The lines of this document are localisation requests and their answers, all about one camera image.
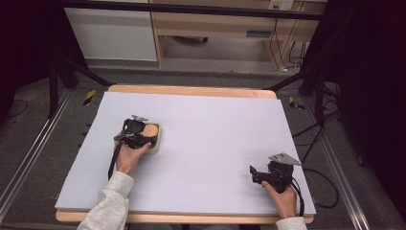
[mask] floor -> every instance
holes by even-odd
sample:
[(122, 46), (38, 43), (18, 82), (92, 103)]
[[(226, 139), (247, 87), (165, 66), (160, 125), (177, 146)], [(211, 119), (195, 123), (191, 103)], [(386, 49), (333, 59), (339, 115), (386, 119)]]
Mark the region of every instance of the floor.
[[(295, 47), (292, 52), (292, 57), (297, 56), (301, 52), (300, 47)], [(261, 88), (264, 84), (272, 84), (275, 81), (267, 81), (262, 80), (263, 77), (272, 76), (275, 80), (281, 81), (289, 76), (292, 76), (297, 71), (299, 71), (298, 65), (295, 62), (297, 59), (293, 59), (293, 62), (289, 62), (289, 58), (287, 58), (284, 62), (287, 63), (289, 66), (286, 71), (282, 70), (274, 70), (270, 63), (269, 56), (264, 52), (263, 43), (257, 40), (240, 40), (240, 39), (222, 39), (222, 38), (209, 38), (207, 43), (202, 43), (200, 39), (192, 39), (192, 38), (185, 38), (185, 37), (171, 37), (168, 41), (167, 50), (165, 53), (165, 59), (163, 65), (158, 67), (145, 67), (145, 66), (132, 66), (132, 68), (145, 70), (145, 71), (156, 71), (157, 73), (160, 72), (162, 75), (165, 75), (167, 72), (180, 72), (178, 81), (175, 83), (182, 84), (184, 81), (189, 81), (190, 79), (186, 79), (182, 76), (182, 72), (189, 73), (188, 75), (194, 76), (194, 78), (199, 77), (199, 73), (228, 73), (232, 74), (228, 77), (239, 77), (246, 74), (250, 74), (252, 77), (252, 82), (249, 82), (251, 87), (258, 87)], [(100, 74), (101, 77), (109, 78), (111, 73), (116, 73), (115, 76), (117, 77), (117, 73), (121, 73), (122, 78), (130, 78), (131, 72), (126, 72), (125, 70), (111, 70), (111, 69), (95, 69), (95, 71)], [(238, 87), (241, 85), (239, 83), (239, 78), (235, 79), (223, 79), (223, 81), (227, 81), (227, 84), (234, 87)], [(148, 83), (162, 83), (165, 84), (165, 80), (160, 78), (159, 81), (154, 81), (153, 78), (151, 80), (146, 81)], [(207, 85), (215, 85), (216, 82), (213, 80), (208, 80)], [(288, 102), (288, 95), (297, 95), (295, 94), (295, 90), (299, 87), (300, 83), (295, 82), (286, 87), (286, 90), (282, 90), (278, 93), (278, 97), (284, 101), (284, 105), (286, 109), (289, 110), (289, 113), (286, 113), (287, 119), (289, 121), (289, 125), (292, 128), (292, 133), (296, 133), (307, 127), (308, 124), (311, 124), (311, 116), (309, 112), (292, 108), (289, 106)], [(30, 149), (32, 140), (36, 138), (36, 134), (42, 129), (42, 126), (46, 122), (46, 115), (47, 115), (47, 104), (42, 102), (41, 98), (46, 98), (47, 96), (47, 84), (42, 82), (34, 83), (33, 85), (27, 85), (22, 87), (16, 95), (16, 99), (21, 99), (24, 102), (27, 102), (31, 112), (34, 116), (25, 117), (24, 113), (23, 116), (18, 116), (18, 112), (22, 111), (25, 107), (22, 101), (16, 101), (14, 107), (12, 108), (10, 114), (15, 115), (13, 120), (9, 120), (7, 123), (1, 126), (0, 134), (3, 137), (1, 142), (1, 154), (5, 154), (5, 152), (15, 152), (14, 142), (15, 140), (21, 140), (21, 133), (24, 133), (24, 137), (26, 140), (30, 141), (22, 141), (18, 144), (20, 151), (15, 152), (14, 157), (2, 157), (2, 166), (4, 165), (13, 165), (13, 167), (1, 167), (2, 174), (6, 176), (0, 177), (0, 189), (1, 191), (5, 190), (8, 186), (8, 181), (11, 180), (13, 172), (16, 171), (16, 168), (19, 165), (19, 162), (22, 161), (26, 152)], [(83, 97), (81, 94), (84, 94), (86, 90), (84, 88), (79, 88), (74, 92), (74, 97), (78, 97), (78, 100)], [(312, 100), (305, 101), (304, 105), (307, 107), (311, 107)], [(84, 121), (81, 126), (81, 131), (86, 132), (88, 128), (86, 123), (91, 123), (91, 117), (94, 114), (88, 111), (87, 108), (84, 106), (78, 106), (80, 110), (80, 115)], [(334, 111), (334, 104), (329, 104), (328, 109), (330, 111)], [(75, 114), (69, 113), (66, 111), (65, 117), (62, 119), (67, 119), (66, 117), (69, 116), (76, 116)], [(58, 130), (65, 130), (66, 133), (72, 133), (72, 124), (70, 125), (69, 120), (66, 120), (64, 126), (57, 127)], [(338, 122), (331, 122), (327, 124), (327, 128), (325, 130), (326, 135), (329, 137), (326, 140), (323, 140), (323, 143), (328, 143), (335, 153), (339, 153), (337, 155), (338, 160), (341, 162), (342, 170), (346, 172), (347, 180), (350, 182), (350, 187), (353, 188), (353, 192), (356, 194), (357, 202), (362, 207), (362, 210), (365, 211), (365, 216), (368, 219), (368, 223), (371, 226), (371, 229), (406, 229), (406, 224), (404, 221), (399, 217), (396, 213), (393, 204), (391, 206), (391, 201), (386, 197), (385, 193), (380, 188), (378, 182), (374, 178), (374, 174), (369, 169), (359, 168), (357, 166), (356, 161), (356, 154), (353, 154), (354, 149), (349, 145), (350, 140), (345, 135), (345, 131), (341, 127)], [(315, 133), (303, 137), (302, 139), (298, 140), (298, 143), (308, 143), (312, 140), (312, 135)], [(70, 140), (67, 140), (63, 136), (63, 131), (59, 132), (58, 135), (53, 135), (51, 137), (44, 137), (44, 139), (49, 138), (49, 142), (61, 142), (62, 145), (70, 146), (70, 150), (74, 148), (79, 148), (79, 143), (83, 141), (84, 136), (76, 135), (76, 137), (71, 137)], [(75, 155), (72, 154), (70, 151), (63, 150), (60, 152), (63, 157), (56, 158), (54, 154), (46, 154), (46, 152), (54, 152), (54, 149), (50, 149), (49, 147), (45, 146), (44, 153), (39, 155), (36, 158), (36, 163), (32, 166), (31, 170), (35, 174), (39, 174), (43, 176), (44, 180), (55, 180), (61, 175), (54, 174), (49, 175), (48, 172), (56, 172), (57, 169), (53, 168), (52, 162), (58, 160), (66, 160), (72, 161), (75, 159)], [(318, 145), (315, 147), (314, 151), (324, 152), (323, 145)], [(304, 154), (306, 151), (306, 147), (298, 147), (298, 152), (300, 154)], [(316, 168), (321, 167), (325, 170), (328, 170), (330, 165), (328, 164), (327, 160), (323, 156), (324, 153), (318, 154), (310, 154), (308, 167)], [(35, 165), (43, 164), (46, 167), (36, 167)], [(12, 195), (11, 199), (15, 198), (15, 202), (19, 204), (13, 204), (7, 214), (2, 213), (3, 216), (0, 216), (1, 220), (7, 220), (7, 223), (18, 224), (18, 221), (21, 221), (21, 217), (24, 216), (31, 216), (31, 210), (24, 210), (24, 202), (29, 202), (29, 200), (35, 199), (37, 200), (37, 208), (39, 209), (48, 209), (48, 213), (54, 213), (55, 210), (53, 206), (44, 207), (42, 202), (49, 202), (49, 200), (55, 200), (57, 198), (57, 191), (53, 191), (47, 188), (36, 188), (34, 185), (34, 180), (28, 179), (25, 183), (21, 184), (21, 190), (18, 195)], [(321, 202), (329, 203), (331, 199), (327, 197), (327, 200), (323, 200), (325, 194), (331, 194), (333, 191), (330, 190), (329, 186), (320, 183), (315, 183), (318, 180), (309, 179), (308, 183), (309, 186), (315, 188), (315, 195), (320, 197), (322, 200)], [(46, 200), (43, 201), (42, 197), (36, 197), (34, 194), (30, 194), (29, 191), (32, 189), (37, 190), (38, 193), (46, 194)], [(340, 200), (339, 209), (336, 210), (320, 210), (318, 211), (318, 216), (316, 216), (315, 222), (313, 225), (309, 225), (309, 228), (313, 229), (351, 229), (353, 226), (353, 222), (350, 219), (350, 214), (348, 210), (351, 208), (346, 202), (343, 202), (343, 199)], [(29, 224), (30, 226), (24, 225), (24, 223), (19, 223), (19, 228), (17, 229), (33, 229), (36, 226), (36, 229), (59, 229), (61, 226), (45, 224), (41, 225), (41, 223)]]

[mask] person's right hand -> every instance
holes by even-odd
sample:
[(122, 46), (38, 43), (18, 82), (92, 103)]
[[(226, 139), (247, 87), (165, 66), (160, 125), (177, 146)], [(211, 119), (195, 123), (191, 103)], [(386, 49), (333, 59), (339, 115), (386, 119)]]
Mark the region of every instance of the person's right hand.
[(281, 218), (293, 218), (296, 217), (296, 199), (297, 195), (292, 186), (286, 186), (283, 193), (278, 192), (265, 180), (261, 182), (263, 188), (272, 196), (275, 201), (277, 210)]

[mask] white board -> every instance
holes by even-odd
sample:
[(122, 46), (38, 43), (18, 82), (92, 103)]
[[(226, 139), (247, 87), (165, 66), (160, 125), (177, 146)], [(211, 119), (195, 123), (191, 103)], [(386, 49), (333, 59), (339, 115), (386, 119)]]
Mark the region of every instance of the white board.
[[(56, 207), (90, 210), (107, 183), (114, 143), (131, 115), (162, 126), (157, 154), (133, 171), (129, 211), (171, 214), (269, 215), (277, 210), (252, 182), (249, 166), (266, 172), (268, 156), (298, 158), (279, 100), (106, 92), (69, 172)], [(305, 214), (315, 208), (301, 167), (295, 166)]]

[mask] person's left hand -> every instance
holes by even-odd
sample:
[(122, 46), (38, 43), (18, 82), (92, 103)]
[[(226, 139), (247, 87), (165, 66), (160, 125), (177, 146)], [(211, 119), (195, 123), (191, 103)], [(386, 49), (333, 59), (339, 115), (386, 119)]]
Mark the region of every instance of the person's left hand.
[(116, 160), (117, 171), (130, 174), (132, 169), (134, 169), (137, 165), (140, 157), (149, 149), (150, 146), (151, 143), (146, 143), (139, 149), (132, 149), (123, 143)]

